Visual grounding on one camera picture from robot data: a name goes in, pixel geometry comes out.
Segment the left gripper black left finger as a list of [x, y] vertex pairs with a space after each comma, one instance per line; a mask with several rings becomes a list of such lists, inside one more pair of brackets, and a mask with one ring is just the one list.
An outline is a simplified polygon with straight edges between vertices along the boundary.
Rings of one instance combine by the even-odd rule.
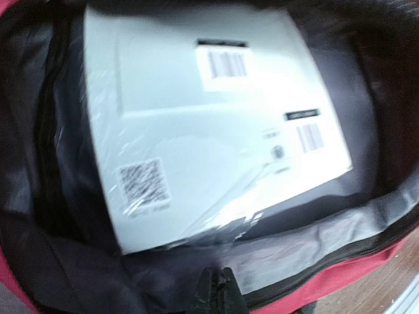
[[188, 313], [217, 313], [217, 286], [218, 271], [215, 268], [204, 269], [196, 286], [194, 298]]

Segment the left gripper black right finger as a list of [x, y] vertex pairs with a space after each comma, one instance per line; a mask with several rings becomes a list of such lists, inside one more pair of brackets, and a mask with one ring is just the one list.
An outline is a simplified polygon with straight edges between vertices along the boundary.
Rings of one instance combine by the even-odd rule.
[[217, 312], [247, 313], [247, 306], [231, 268], [224, 268], [217, 283]]

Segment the red backpack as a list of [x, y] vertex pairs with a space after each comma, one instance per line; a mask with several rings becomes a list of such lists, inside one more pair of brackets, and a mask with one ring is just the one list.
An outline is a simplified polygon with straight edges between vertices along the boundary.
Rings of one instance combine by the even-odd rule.
[[[87, 109], [84, 15], [208, 6], [285, 10], [353, 163], [269, 207], [242, 235], [125, 254]], [[392, 258], [418, 227], [417, 1], [2, 1], [1, 282], [35, 313], [188, 313], [231, 268], [247, 313], [312, 311]]]

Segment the grey notebook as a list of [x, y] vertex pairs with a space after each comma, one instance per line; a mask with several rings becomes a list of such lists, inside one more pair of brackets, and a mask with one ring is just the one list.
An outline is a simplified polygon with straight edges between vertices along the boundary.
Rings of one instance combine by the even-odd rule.
[[84, 15], [90, 131], [123, 253], [242, 235], [353, 163], [319, 69], [285, 10]]

